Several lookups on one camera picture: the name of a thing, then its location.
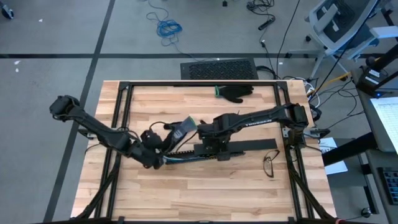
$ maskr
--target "cable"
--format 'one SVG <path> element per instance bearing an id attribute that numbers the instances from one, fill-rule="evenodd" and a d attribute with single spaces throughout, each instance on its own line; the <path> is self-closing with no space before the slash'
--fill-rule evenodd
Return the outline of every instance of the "cable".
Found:
<path id="1" fill-rule="evenodd" d="M 278 78 L 280 79 L 280 77 L 277 77 L 275 71 L 273 69 L 267 67 L 267 66 L 264 66 L 264 65 L 256 66 L 256 70 L 257 71 L 271 72 L 273 80 L 277 80 Z"/>
<path id="2" fill-rule="evenodd" d="M 362 218 L 363 216 L 361 215 L 360 217 L 354 217 L 354 218 L 347 218 L 347 219 L 344 219 L 344 221 L 348 221 L 348 220 L 354 220 L 354 219 L 357 219 L 357 218 Z"/>
<path id="3" fill-rule="evenodd" d="M 274 15 L 269 14 L 267 12 L 267 10 L 270 7 L 273 7 L 275 5 L 274 0 L 265 0 L 265 2 L 264 2 L 264 0 L 257 0 L 257 1 L 259 1 L 260 4 L 256 4 L 256 0 L 249 1 L 246 4 L 246 8 L 249 11 L 253 12 L 254 14 L 257 14 L 257 15 L 260 15 L 260 16 L 272 16 L 273 18 L 275 18 Z M 260 10 L 261 12 L 266 12 L 266 13 L 255 12 L 255 10 L 257 10 L 257 9 Z"/>
<path id="4" fill-rule="evenodd" d="M 352 98 L 354 99 L 354 101 L 355 101 L 354 108 L 347 114 L 347 115 L 351 115 L 351 113 L 355 110 L 356 105 L 357 105 L 356 98 L 355 98 L 355 96 L 354 96 L 352 93 L 350 93 L 349 91 L 346 91 L 346 90 L 341 90 L 341 91 L 344 91 L 344 92 L 346 92 L 346 93 L 351 94 L 351 96 L 344 96 L 344 97 L 352 97 Z"/>
<path id="5" fill-rule="evenodd" d="M 178 152 L 178 150 L 180 150 L 180 148 L 181 148 L 185 143 L 187 143 L 189 140 L 191 140 L 191 139 L 192 139 L 195 135 L 197 135 L 197 134 L 198 134 L 198 131 L 195 131 L 195 133 L 193 133 L 191 137 L 189 137 L 187 140 L 185 140 L 183 143 L 181 143 L 181 145 L 175 150 L 175 152 Z"/>
<path id="6" fill-rule="evenodd" d="M 348 85 L 350 82 L 347 82 L 343 85 L 343 87 L 341 87 L 339 90 L 334 91 L 323 103 L 321 103 L 321 105 L 319 105 L 319 107 L 321 107 L 322 105 L 324 105 L 334 94 L 338 93 L 340 90 L 342 90 L 346 85 Z"/>
<path id="7" fill-rule="evenodd" d="M 337 78 L 334 78 L 334 79 L 332 79 L 332 80 L 326 82 L 326 83 L 325 83 L 325 86 L 327 86 L 327 85 L 329 85 L 329 84 L 331 84 L 331 83 L 333 83 L 333 82 L 335 82 L 335 81 L 339 81 L 339 80 L 341 80 L 342 78 L 348 77 L 350 74 L 351 74 L 351 72 L 347 72 L 346 74 L 344 74 L 344 75 L 342 75 L 342 76 L 339 76 L 339 77 L 337 77 Z M 307 96 L 311 95 L 314 91 L 318 91 L 320 88 L 321 88 L 321 87 L 316 88 L 315 90 L 313 90 L 313 91 L 307 93 Z"/>
<path id="8" fill-rule="evenodd" d="M 97 143 L 97 144 L 94 144 L 94 145 L 88 147 L 88 148 L 86 149 L 86 151 L 85 151 L 85 154 L 86 154 L 87 151 L 89 151 L 90 149 L 94 148 L 95 146 L 99 146 L 99 145 L 101 145 L 101 144 L 100 144 L 100 143 Z"/>
<path id="9" fill-rule="evenodd" d="M 163 156 L 163 158 L 165 158 L 165 159 L 170 159 L 170 160 L 175 160 L 175 161 L 184 160 L 184 159 L 181 159 L 181 158 L 171 158 L 171 157 L 167 157 L 167 156 Z"/>
<path id="10" fill-rule="evenodd" d="M 344 55 L 344 53 L 349 49 L 352 41 L 355 39 L 355 37 L 357 36 L 358 32 L 362 29 L 362 27 L 365 25 L 366 21 L 369 19 L 369 17 L 367 17 L 363 23 L 361 24 L 361 26 L 359 27 L 359 29 L 355 32 L 354 36 L 351 38 L 351 40 L 349 40 L 347 46 L 345 47 L 343 53 L 340 54 L 340 56 L 338 57 L 338 59 L 336 60 L 335 64 L 333 65 L 333 67 L 331 68 L 329 74 L 326 76 L 326 78 L 322 81 L 321 85 L 319 86 L 319 88 L 315 91 L 315 94 L 318 93 L 319 89 L 322 88 L 323 84 L 326 82 L 326 80 L 329 78 L 329 76 L 331 75 L 332 71 L 335 69 L 336 65 L 338 64 L 338 62 L 340 61 L 340 59 L 342 58 L 342 56 Z"/>
<path id="11" fill-rule="evenodd" d="M 310 134 L 305 134 L 305 133 L 303 133 L 303 135 L 308 136 L 308 137 L 310 137 L 310 138 L 312 138 L 312 139 L 319 140 L 317 137 L 312 136 L 312 135 L 310 135 Z"/>
<path id="12" fill-rule="evenodd" d="M 307 85 L 310 86 L 310 88 L 308 89 L 309 91 L 313 91 L 313 90 L 315 89 L 315 88 L 312 86 L 311 83 L 307 82 L 307 80 L 306 80 L 305 78 L 293 77 L 293 78 L 291 78 L 290 80 L 303 80 L 303 81 L 304 81 L 304 86 L 307 86 Z M 318 104 L 315 106 L 315 108 L 318 108 L 319 105 L 321 104 L 321 99 L 320 99 L 320 97 L 318 96 L 318 93 L 316 94 L 316 96 L 317 96 L 317 98 L 318 98 Z"/>
<path id="13" fill-rule="evenodd" d="M 312 146 L 309 146 L 309 145 L 304 145 L 304 146 L 305 147 L 309 147 L 310 149 L 315 149 L 315 150 L 318 150 L 318 151 L 322 152 L 322 150 L 320 150 L 319 148 L 312 147 Z"/>
<path id="14" fill-rule="evenodd" d="M 167 123 L 165 123 L 165 122 L 163 122 L 163 121 L 156 121 L 156 122 L 152 123 L 152 124 L 149 126 L 149 129 L 152 130 L 152 127 L 153 127 L 153 125 L 155 125 L 155 124 L 167 124 Z"/>
<path id="15" fill-rule="evenodd" d="M 156 28 L 156 33 L 159 37 L 162 38 L 160 41 L 160 44 L 162 44 L 163 47 L 168 47 L 170 45 L 174 45 L 175 49 L 180 52 L 181 54 L 188 55 L 192 59 L 194 59 L 197 62 L 203 62 L 205 60 L 215 60 L 213 58 L 206 58 L 203 60 L 197 60 L 193 55 L 188 54 L 188 53 L 183 53 L 180 49 L 178 49 L 177 43 L 180 41 L 178 38 L 178 34 L 181 33 L 182 26 L 176 22 L 173 19 L 167 19 L 169 17 L 169 12 L 165 8 L 162 7 L 157 7 L 154 6 L 150 3 L 150 0 L 139 0 L 142 2 L 147 1 L 148 5 L 154 9 L 160 9 L 166 12 L 166 16 L 163 19 L 159 19 L 158 15 L 156 12 L 148 12 L 146 15 L 146 18 L 150 21 L 156 21 L 157 22 L 157 28 Z"/>
<path id="16" fill-rule="evenodd" d="M 334 125 L 336 125 L 336 124 L 338 124 L 338 123 L 340 123 L 340 122 L 342 122 L 342 121 L 344 121 L 344 120 L 346 120 L 346 119 L 348 119 L 348 118 L 352 118 L 353 116 L 357 116 L 357 115 L 360 115 L 360 114 L 363 114 L 363 113 L 364 113 L 364 111 L 359 112 L 359 113 L 356 113 L 356 114 L 349 115 L 349 116 L 347 116 L 347 117 L 345 117 L 345 118 L 343 118 L 343 119 L 337 121 L 336 123 L 332 124 L 331 126 L 329 126 L 329 127 L 327 127 L 327 128 L 324 128 L 324 129 L 330 129 L 330 128 L 333 127 Z"/>
<path id="17" fill-rule="evenodd" d="M 255 0 L 253 0 L 253 2 L 248 2 L 248 4 L 247 4 L 246 7 L 247 7 L 247 9 L 249 9 L 251 12 L 255 13 L 255 12 L 254 12 L 254 9 L 252 10 L 253 6 L 250 6 L 250 7 L 249 7 L 249 5 L 251 5 L 251 4 L 255 5 Z M 274 3 L 274 0 L 272 0 L 272 2 L 268 2 L 268 3 L 267 3 L 268 6 L 266 7 L 266 14 L 265 14 L 265 15 L 268 16 L 268 17 L 267 17 L 267 21 L 270 20 L 270 17 L 273 17 L 274 19 L 276 19 L 276 17 L 275 17 L 274 15 L 268 13 L 268 9 L 269 9 L 270 7 L 272 7 L 272 6 L 274 6 L 274 4 L 275 4 L 275 3 Z M 263 46 L 263 47 L 265 48 L 265 50 L 266 50 L 266 52 L 267 52 L 269 65 L 271 66 L 271 71 L 270 71 L 270 72 L 273 74 L 274 80 L 276 80 L 277 78 L 281 79 L 281 78 L 275 73 L 274 67 L 272 66 L 272 62 L 271 62 L 271 58 L 269 57 L 269 52 L 268 52 L 268 49 L 267 49 L 266 41 L 265 41 L 265 40 L 262 40 L 262 37 L 264 36 L 264 34 L 266 34 L 267 29 L 268 29 L 268 26 L 267 26 L 267 27 L 264 29 L 264 31 L 262 32 L 262 34 L 261 34 L 261 36 L 260 36 L 260 38 L 259 38 L 259 43 L 261 44 L 261 46 Z"/>
<path id="18" fill-rule="evenodd" d="M 278 55 L 276 56 L 276 75 L 279 75 L 279 74 L 278 74 L 278 67 L 279 67 L 279 55 L 280 55 L 280 51 L 282 50 L 282 47 L 284 46 L 287 32 L 289 31 L 290 25 L 292 25 L 292 22 L 293 22 L 293 19 L 294 19 L 294 15 L 296 15 L 296 11 L 297 11 L 297 8 L 299 7 L 300 1 L 301 1 L 301 0 L 298 0 L 298 1 L 297 1 L 297 5 L 296 5 L 296 8 L 294 9 L 293 16 L 292 16 L 292 18 L 291 18 L 291 20 L 290 20 L 290 22 L 289 22 L 289 25 L 287 26 L 287 29 L 286 29 L 284 38 L 283 38 L 283 40 L 282 40 L 282 44 L 280 45 L 280 49 L 279 49 Z"/>

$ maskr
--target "gray carpet floor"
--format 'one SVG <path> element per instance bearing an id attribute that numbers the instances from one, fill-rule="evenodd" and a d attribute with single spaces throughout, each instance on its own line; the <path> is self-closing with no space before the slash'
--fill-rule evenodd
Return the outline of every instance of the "gray carpet floor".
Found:
<path id="1" fill-rule="evenodd" d="M 85 109 L 93 114 L 98 103 L 104 80 L 179 80 L 180 63 L 192 62 L 191 58 L 100 58 L 95 70 L 90 69 L 92 56 L 108 9 L 109 0 L 16 0 L 6 3 L 15 12 L 14 20 L 0 17 L 0 220 L 2 223 L 42 222 L 54 187 L 55 178 L 70 134 L 71 123 L 55 122 L 49 115 L 49 106 L 57 95 L 80 97 L 89 70 L 93 79 L 88 85 Z M 178 50 L 183 53 L 232 53 L 263 54 L 259 45 L 262 32 L 257 27 L 266 21 L 246 9 L 246 0 L 153 0 L 157 6 L 169 10 L 169 18 L 183 27 L 179 35 Z M 301 1 L 295 19 L 286 37 L 282 53 L 289 49 L 314 49 L 306 43 L 309 25 L 303 18 L 318 3 L 317 0 Z M 263 39 L 268 51 L 276 54 L 290 21 L 296 0 L 275 1 L 269 12 L 276 21 L 266 31 Z M 163 47 L 156 35 L 155 22 L 148 21 L 146 14 L 153 11 L 147 2 L 116 0 L 104 37 L 102 54 L 178 54 L 174 46 Z M 391 14 L 398 24 L 398 14 Z M 370 27 L 386 26 L 381 14 L 368 21 Z M 366 53 L 385 53 L 396 44 L 395 39 L 381 40 L 377 47 Z M 33 55 L 32 58 L 16 58 L 15 54 Z M 86 54 L 62 56 L 62 54 Z M 271 59 L 275 68 L 277 62 Z M 279 59 L 279 75 L 307 78 L 315 63 L 313 58 Z M 342 60 L 349 70 L 364 64 Z M 255 58 L 256 65 L 269 65 L 268 58 Z M 323 80 L 333 66 L 325 60 L 317 77 Z M 397 70 L 392 65 L 389 71 Z M 342 75 L 336 68 L 330 77 Z M 259 72 L 260 79 L 271 79 L 268 73 Z M 333 83 L 329 87 L 342 84 Z M 328 94 L 320 97 L 321 102 Z M 318 126 L 325 128 L 344 118 L 353 108 L 354 99 L 333 96 L 322 105 L 322 118 Z M 355 111 L 361 111 L 358 105 Z M 355 138 L 369 132 L 365 115 L 347 119 L 331 129 L 335 138 Z M 70 217 L 76 188 L 83 165 L 87 140 L 78 136 L 54 220 Z M 336 211 L 341 218 L 357 217 L 367 207 L 364 192 L 352 187 L 331 189 Z M 364 222 L 386 223 L 383 214 Z"/>

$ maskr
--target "yellow cable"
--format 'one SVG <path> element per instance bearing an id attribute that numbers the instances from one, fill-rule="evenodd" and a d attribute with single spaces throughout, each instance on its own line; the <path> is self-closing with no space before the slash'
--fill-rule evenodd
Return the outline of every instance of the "yellow cable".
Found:
<path id="1" fill-rule="evenodd" d="M 341 80 L 342 78 L 348 77 L 349 75 L 351 75 L 351 72 L 347 72 L 346 74 L 344 74 L 344 75 L 342 75 L 342 76 L 339 76 L 339 77 L 334 78 L 334 79 L 332 79 L 332 80 L 330 80 L 330 81 L 327 81 L 325 84 L 323 84 L 322 87 L 325 87 L 325 86 L 331 84 L 332 82 Z M 307 93 L 307 96 L 310 96 L 313 92 L 315 92 L 315 91 L 317 91 L 317 90 L 319 90 L 319 88 L 316 88 L 316 89 L 312 90 L 311 92 Z"/>

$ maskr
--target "wooden tabletop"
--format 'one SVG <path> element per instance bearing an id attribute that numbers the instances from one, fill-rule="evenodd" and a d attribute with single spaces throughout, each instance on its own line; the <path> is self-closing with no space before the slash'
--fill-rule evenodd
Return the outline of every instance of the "wooden tabletop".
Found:
<path id="1" fill-rule="evenodd" d="M 306 107 L 308 127 L 312 127 L 302 81 L 287 83 L 291 102 Z M 103 83 L 96 109 L 95 117 L 108 126 L 113 117 L 118 85 L 118 81 Z M 141 134 L 156 121 L 171 123 L 191 116 L 197 124 L 201 119 L 211 123 L 223 113 L 244 114 L 275 106 L 274 92 L 269 86 L 255 86 L 254 93 L 244 96 L 242 104 L 230 103 L 214 95 L 212 87 L 136 86 L 129 128 Z M 153 129 L 162 139 L 168 133 L 161 124 Z M 274 160 L 273 179 L 263 171 L 262 160 L 267 151 L 248 151 L 245 156 L 230 161 L 191 162 L 162 166 L 159 170 L 145 169 L 134 159 L 123 157 L 113 219 L 125 216 L 126 220 L 287 221 L 287 217 L 295 214 L 279 124 L 243 129 L 232 135 L 231 141 L 272 138 L 280 150 Z M 88 145 L 97 143 L 94 140 Z M 195 137 L 181 151 L 192 150 L 193 144 L 199 143 L 201 141 Z M 307 139 L 307 145 L 319 147 L 314 139 Z M 72 217 L 83 211 L 98 190 L 105 152 L 103 146 L 96 146 L 86 153 Z M 305 148 L 302 155 L 310 190 L 327 212 L 336 216 L 320 152 Z M 104 198 L 102 216 L 105 216 L 108 195 L 109 190 Z M 301 207 L 305 208 L 301 191 L 299 195 Z"/>

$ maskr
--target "desk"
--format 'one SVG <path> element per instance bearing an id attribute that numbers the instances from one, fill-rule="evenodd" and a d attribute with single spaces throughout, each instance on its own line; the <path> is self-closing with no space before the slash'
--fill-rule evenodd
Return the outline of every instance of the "desk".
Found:
<path id="1" fill-rule="evenodd" d="M 359 80 L 361 74 L 362 69 L 360 68 L 351 71 L 351 75 L 355 83 Z M 398 167 L 398 155 L 395 152 L 394 146 L 392 145 L 392 142 L 381 123 L 376 109 L 373 107 L 373 104 L 370 100 L 372 97 L 365 94 L 361 90 L 358 90 L 358 95 L 365 111 L 366 118 L 368 119 L 371 132 L 349 142 L 348 144 L 332 150 L 333 155 L 331 157 L 328 154 L 324 154 L 323 158 L 325 164 L 330 164 L 365 152 L 368 159 L 368 164 L 362 164 L 363 174 L 373 174 L 377 191 L 379 192 L 381 202 L 384 210 L 386 211 L 386 216 L 389 220 L 389 223 L 398 223 L 398 206 L 390 205 L 388 202 L 384 187 L 382 185 L 382 180 L 377 171 L 378 167 Z M 386 95 L 386 97 L 390 96 L 398 96 L 398 93 Z M 369 204 L 376 205 L 371 197 L 368 197 L 368 201 Z"/>
<path id="2" fill-rule="evenodd" d="M 354 70 L 352 72 L 354 82 L 358 81 L 361 72 L 361 69 Z M 359 99 L 361 100 L 363 110 L 365 111 L 366 118 L 368 119 L 369 125 L 371 127 L 372 134 L 376 140 L 377 148 L 382 151 L 393 151 L 382 152 L 375 150 L 377 148 L 374 148 L 372 150 L 366 151 L 365 154 L 366 158 L 368 159 L 370 171 L 373 174 L 382 205 L 386 211 L 387 218 L 390 223 L 398 223 L 398 206 L 390 205 L 388 202 L 386 192 L 382 185 L 382 180 L 380 178 L 379 172 L 377 171 L 378 167 L 398 167 L 398 155 L 396 152 L 394 152 L 395 148 L 392 145 L 392 142 L 387 135 L 383 124 L 381 123 L 379 115 L 376 113 L 376 109 L 373 107 L 373 104 L 370 100 L 372 97 L 363 93 L 361 90 L 358 90 L 358 95 Z M 391 96 L 398 96 L 398 93 L 395 92 L 394 94 L 387 95 L 387 97 Z"/>
<path id="3" fill-rule="evenodd" d="M 96 109 L 95 118 L 109 126 L 118 86 L 119 81 L 103 83 Z M 291 102 L 306 107 L 309 127 L 313 126 L 302 81 L 287 81 L 287 86 Z M 201 119 L 210 123 L 223 113 L 243 114 L 274 106 L 275 94 L 269 86 L 255 86 L 254 93 L 245 96 L 242 104 L 215 98 L 214 87 L 135 86 L 129 128 L 140 134 L 155 121 L 174 122 L 191 116 L 196 123 Z M 162 139 L 167 135 L 162 125 L 154 126 L 154 131 Z M 248 151 L 245 156 L 230 161 L 192 162 L 163 166 L 159 170 L 145 169 L 134 159 L 123 157 L 112 219 L 124 216 L 126 220 L 287 221 L 295 212 L 279 124 L 243 129 L 232 135 L 231 141 L 265 138 L 275 138 L 280 150 L 274 160 L 273 179 L 268 178 L 262 168 L 267 151 Z M 96 143 L 92 140 L 89 146 Z M 198 138 L 189 141 L 181 151 L 192 150 L 194 143 L 200 143 Z M 319 147 L 313 139 L 307 139 L 307 144 Z M 105 152 L 98 146 L 86 153 L 72 216 L 82 212 L 98 190 Z M 305 148 L 302 157 L 310 190 L 327 212 L 336 216 L 320 152 Z M 102 217 L 108 194 L 104 197 Z M 299 198 L 306 217 L 301 191 Z"/>

